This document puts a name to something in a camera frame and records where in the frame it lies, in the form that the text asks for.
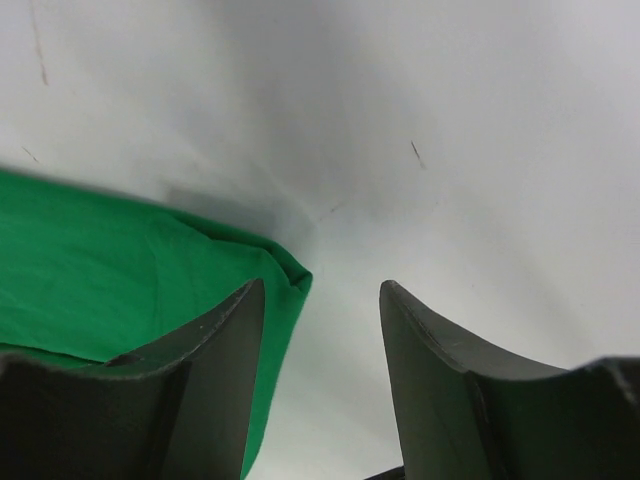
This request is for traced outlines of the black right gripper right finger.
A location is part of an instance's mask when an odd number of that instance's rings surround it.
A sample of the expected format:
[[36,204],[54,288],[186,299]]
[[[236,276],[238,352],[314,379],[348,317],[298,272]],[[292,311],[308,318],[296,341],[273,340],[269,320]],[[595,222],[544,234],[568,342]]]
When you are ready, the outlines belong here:
[[399,283],[379,293],[403,479],[635,479],[639,361],[564,370],[498,347]]

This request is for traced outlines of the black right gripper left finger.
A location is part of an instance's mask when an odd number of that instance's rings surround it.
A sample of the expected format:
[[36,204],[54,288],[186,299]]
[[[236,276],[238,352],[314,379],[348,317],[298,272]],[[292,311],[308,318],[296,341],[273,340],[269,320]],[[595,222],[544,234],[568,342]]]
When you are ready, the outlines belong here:
[[5,479],[237,479],[265,289],[252,280],[184,326],[107,363],[1,356]]

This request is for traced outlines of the green t-shirt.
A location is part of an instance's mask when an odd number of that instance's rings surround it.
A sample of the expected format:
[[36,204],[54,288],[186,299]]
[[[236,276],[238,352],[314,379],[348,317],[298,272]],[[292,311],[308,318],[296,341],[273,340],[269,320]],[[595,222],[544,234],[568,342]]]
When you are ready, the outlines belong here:
[[265,285],[243,470],[269,411],[312,274],[276,242],[186,212],[41,178],[1,175],[1,346],[80,367],[105,362]]

